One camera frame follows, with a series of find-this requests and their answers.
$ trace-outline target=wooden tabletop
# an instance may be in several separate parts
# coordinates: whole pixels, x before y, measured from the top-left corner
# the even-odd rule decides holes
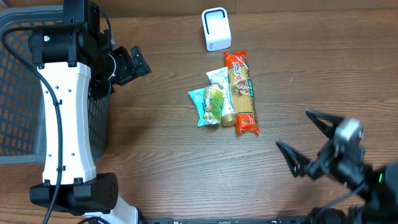
[[[197,128],[187,91],[224,66],[207,52],[200,16],[111,19],[118,45],[138,45],[152,73],[111,96],[108,146],[97,172],[114,172],[119,193],[147,217],[270,218],[306,215],[349,191],[326,177],[294,179],[275,145],[311,159],[326,138],[310,108],[360,119],[365,160],[398,160],[398,10],[229,15],[230,52],[248,51],[261,135]],[[40,223],[29,201],[43,167],[0,166],[0,222]],[[336,206],[362,204],[353,197]],[[81,217],[54,212],[51,223]]]

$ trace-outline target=plastic basket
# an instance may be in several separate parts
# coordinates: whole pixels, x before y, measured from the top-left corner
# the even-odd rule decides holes
[[[12,8],[0,12],[0,34],[11,27],[56,24],[62,6]],[[11,33],[7,42],[31,62],[29,31]],[[0,164],[44,164],[44,101],[40,81],[0,45]],[[88,128],[94,161],[105,151],[109,97],[88,99]]]

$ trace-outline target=brown cap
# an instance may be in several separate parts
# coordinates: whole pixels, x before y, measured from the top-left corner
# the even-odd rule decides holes
[[[224,127],[231,127],[236,124],[236,117],[234,113],[226,114],[222,117]]]

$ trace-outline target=food package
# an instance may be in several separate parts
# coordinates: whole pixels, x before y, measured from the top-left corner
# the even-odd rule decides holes
[[[203,119],[205,116],[205,89],[197,89],[193,91],[188,92],[189,96],[191,97],[191,100],[193,101],[193,104],[197,108],[197,113],[198,113],[198,128],[207,125],[208,123]]]
[[[205,88],[205,116],[203,119],[208,124],[221,122],[224,94],[218,84]]]
[[[236,124],[235,110],[232,104],[232,96],[229,90],[228,68],[220,68],[207,72],[207,77],[211,84],[219,84],[221,91],[224,94],[222,122],[224,127],[231,127]]]
[[[242,134],[244,131],[250,131],[260,134],[246,51],[235,54],[224,51],[224,56],[236,114],[236,132]]]

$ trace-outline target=blue package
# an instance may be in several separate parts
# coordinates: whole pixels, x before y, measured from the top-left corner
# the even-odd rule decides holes
[[[193,91],[188,92],[189,96],[191,97],[191,100],[193,101],[193,104],[197,107],[197,113],[198,113],[198,128],[202,127],[203,125],[209,124],[207,123],[203,117],[205,116],[205,89],[197,89]]]

